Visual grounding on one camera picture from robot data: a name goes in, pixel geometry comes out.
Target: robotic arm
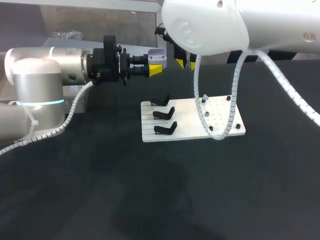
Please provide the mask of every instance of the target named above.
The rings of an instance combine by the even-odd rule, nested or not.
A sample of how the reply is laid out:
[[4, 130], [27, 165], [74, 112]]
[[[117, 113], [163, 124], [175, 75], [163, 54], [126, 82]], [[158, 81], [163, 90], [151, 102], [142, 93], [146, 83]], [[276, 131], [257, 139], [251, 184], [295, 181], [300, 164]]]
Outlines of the robotic arm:
[[89, 80], [91, 85], [119, 80], [127, 85], [132, 76], [149, 78], [162, 71], [162, 65], [149, 65], [148, 54], [130, 57], [117, 46], [115, 36], [104, 36], [103, 48], [89, 52], [82, 48], [13, 48], [6, 53], [4, 68], [20, 106], [0, 103], [0, 142], [31, 135], [37, 138], [60, 127], [65, 121], [63, 86], [85, 85]]
[[260, 49], [320, 53], [319, 0], [165, 0], [162, 20], [197, 55]]
[[[194, 96], [203, 127], [213, 139], [222, 140], [233, 123], [241, 67], [247, 55], [258, 55], [269, 67], [283, 89], [297, 106], [317, 125], [320, 115], [314, 111], [290, 85], [289, 81], [262, 50], [281, 50], [302, 53], [320, 53], [320, 0], [160, 0], [162, 20], [170, 39], [179, 50], [196, 57], [194, 70]], [[161, 66], [148, 66], [147, 56], [130, 57], [117, 47], [114, 37], [104, 38], [104, 48], [87, 54], [79, 48], [17, 48], [5, 58], [5, 72], [15, 85], [17, 100], [23, 106], [34, 107], [30, 115], [22, 107], [0, 104], [0, 130], [2, 139], [11, 140], [28, 134], [26, 126], [33, 123], [37, 134], [29, 132], [32, 142], [52, 137], [64, 130], [72, 118], [80, 95], [92, 85], [118, 81], [123, 84], [135, 75], [150, 77], [162, 71]], [[213, 135], [204, 119], [199, 102], [198, 76], [201, 56], [242, 50], [236, 65], [229, 120], [222, 135]], [[38, 60], [26, 61], [26, 58]], [[130, 68], [131, 64], [143, 65]], [[55, 80], [49, 81], [49, 75]], [[62, 94], [52, 89], [62, 85], [84, 85], [64, 121], [61, 111]], [[0, 155], [23, 146], [27, 140], [15, 143], [0, 151]]]

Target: white plastic board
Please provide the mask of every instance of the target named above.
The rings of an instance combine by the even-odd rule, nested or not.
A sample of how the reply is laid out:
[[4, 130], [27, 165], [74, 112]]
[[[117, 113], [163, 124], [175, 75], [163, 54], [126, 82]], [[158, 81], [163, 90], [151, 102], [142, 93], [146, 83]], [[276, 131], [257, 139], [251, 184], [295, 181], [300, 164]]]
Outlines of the white plastic board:
[[[201, 103], [203, 114], [209, 112], [209, 116], [205, 116], [205, 120], [209, 126], [213, 126], [214, 134], [220, 135], [226, 128], [230, 103], [231, 101], [227, 100], [227, 96], [210, 97], [206, 103]], [[167, 114], [171, 107], [175, 108], [175, 112], [170, 120], [153, 117], [153, 111]], [[178, 126], [172, 135], [155, 133], [154, 126], [170, 128], [175, 121], [177, 121]], [[237, 124], [241, 125], [240, 129], [236, 129]], [[210, 138], [200, 122], [194, 98], [170, 100], [167, 106], [151, 106], [150, 101], [143, 101], [141, 103], [141, 127], [142, 140], [145, 143]], [[245, 133], [246, 128], [238, 106], [236, 106], [234, 122], [228, 137], [241, 136]]]

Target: black fabric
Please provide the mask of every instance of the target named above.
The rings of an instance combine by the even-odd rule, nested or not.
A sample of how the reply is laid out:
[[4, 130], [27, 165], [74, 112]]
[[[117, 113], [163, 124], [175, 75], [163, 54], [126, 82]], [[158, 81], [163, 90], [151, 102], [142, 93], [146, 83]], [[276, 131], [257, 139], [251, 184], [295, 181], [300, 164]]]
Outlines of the black fabric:
[[[320, 61], [278, 65], [320, 112]], [[234, 67], [202, 67], [200, 95], [230, 94]], [[320, 238], [320, 128], [261, 62], [240, 77], [245, 136], [143, 143], [140, 103], [166, 94], [192, 98], [193, 73], [95, 86], [63, 134], [1, 156], [0, 239]]]

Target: white robotic arm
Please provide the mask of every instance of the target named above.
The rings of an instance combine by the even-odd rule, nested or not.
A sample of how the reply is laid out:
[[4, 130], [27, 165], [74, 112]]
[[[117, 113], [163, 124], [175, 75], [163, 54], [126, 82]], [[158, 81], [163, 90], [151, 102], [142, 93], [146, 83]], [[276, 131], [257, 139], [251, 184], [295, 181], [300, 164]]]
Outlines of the white robotic arm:
[[320, 53], [320, 0], [165, 0], [162, 20], [174, 42], [197, 55]]

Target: screw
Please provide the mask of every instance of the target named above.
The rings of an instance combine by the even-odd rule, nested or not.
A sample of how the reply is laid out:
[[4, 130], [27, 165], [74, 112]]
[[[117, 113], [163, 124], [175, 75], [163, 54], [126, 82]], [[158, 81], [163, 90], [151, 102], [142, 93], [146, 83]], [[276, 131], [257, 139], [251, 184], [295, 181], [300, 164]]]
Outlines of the screw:
[[98, 73], [96, 74], [96, 79], [97, 79], [98, 81], [101, 79], [101, 73], [100, 73], [100, 72], [98, 72]]
[[303, 37], [304, 37], [304, 40], [306, 40], [309, 43], [313, 42], [316, 39], [315, 35], [312, 32], [306, 32], [303, 35]]
[[118, 52], [118, 53], [122, 52], [122, 47], [120, 45], [116, 48], [116, 52]]

